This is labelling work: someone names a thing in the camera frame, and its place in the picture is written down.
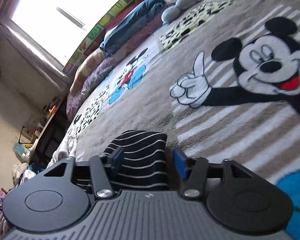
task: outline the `ribbed gray surface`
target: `ribbed gray surface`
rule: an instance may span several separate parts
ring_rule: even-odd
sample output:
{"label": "ribbed gray surface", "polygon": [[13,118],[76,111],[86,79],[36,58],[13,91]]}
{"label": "ribbed gray surface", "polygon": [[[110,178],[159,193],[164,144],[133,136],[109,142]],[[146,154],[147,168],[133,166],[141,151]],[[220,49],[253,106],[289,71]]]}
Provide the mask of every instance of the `ribbed gray surface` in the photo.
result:
{"label": "ribbed gray surface", "polygon": [[283,231],[269,236],[232,233],[211,220],[203,206],[175,191],[123,191],[113,200],[96,203],[76,226],[50,235],[13,230],[6,240],[291,240]]}

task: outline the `black striped cloth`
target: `black striped cloth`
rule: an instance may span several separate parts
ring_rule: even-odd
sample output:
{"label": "black striped cloth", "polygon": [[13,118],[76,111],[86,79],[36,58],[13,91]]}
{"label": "black striped cloth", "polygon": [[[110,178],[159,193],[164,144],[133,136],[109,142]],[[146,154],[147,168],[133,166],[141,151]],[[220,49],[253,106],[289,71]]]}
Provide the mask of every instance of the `black striped cloth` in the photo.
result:
{"label": "black striped cloth", "polygon": [[129,130],[115,138],[105,149],[111,154],[124,147],[124,161],[118,175],[110,180],[114,191],[120,189],[167,190],[165,133]]}

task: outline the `beige wall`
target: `beige wall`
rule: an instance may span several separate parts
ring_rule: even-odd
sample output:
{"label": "beige wall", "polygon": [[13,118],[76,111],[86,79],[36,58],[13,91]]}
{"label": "beige wall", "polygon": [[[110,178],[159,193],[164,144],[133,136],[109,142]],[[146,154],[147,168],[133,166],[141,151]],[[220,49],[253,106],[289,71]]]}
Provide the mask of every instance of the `beige wall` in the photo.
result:
{"label": "beige wall", "polygon": [[18,141],[22,125],[31,116],[40,117],[42,113],[0,80],[0,188],[13,187],[11,170],[19,160],[12,147]]}
{"label": "beige wall", "polygon": [[0,70],[2,81],[20,93],[34,106],[42,109],[60,92],[0,36]]}

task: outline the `bright window pane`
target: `bright window pane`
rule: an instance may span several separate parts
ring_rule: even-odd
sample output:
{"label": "bright window pane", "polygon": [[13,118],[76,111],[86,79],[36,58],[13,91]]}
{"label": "bright window pane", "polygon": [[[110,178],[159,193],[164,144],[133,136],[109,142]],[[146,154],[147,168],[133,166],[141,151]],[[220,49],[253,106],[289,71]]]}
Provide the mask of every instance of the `bright window pane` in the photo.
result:
{"label": "bright window pane", "polygon": [[65,65],[87,33],[56,10],[60,7],[87,26],[118,0],[20,0],[12,20]]}

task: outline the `red tongue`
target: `red tongue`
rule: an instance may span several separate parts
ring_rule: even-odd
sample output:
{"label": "red tongue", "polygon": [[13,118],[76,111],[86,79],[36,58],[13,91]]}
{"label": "red tongue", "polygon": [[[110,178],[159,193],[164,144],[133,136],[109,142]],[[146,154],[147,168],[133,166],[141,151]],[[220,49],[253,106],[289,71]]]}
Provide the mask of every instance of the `red tongue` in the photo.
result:
{"label": "red tongue", "polygon": [[294,90],[296,89],[300,84],[300,78],[299,77],[294,77],[293,79],[291,79],[289,82],[284,83],[280,89],[284,89],[284,90]]}

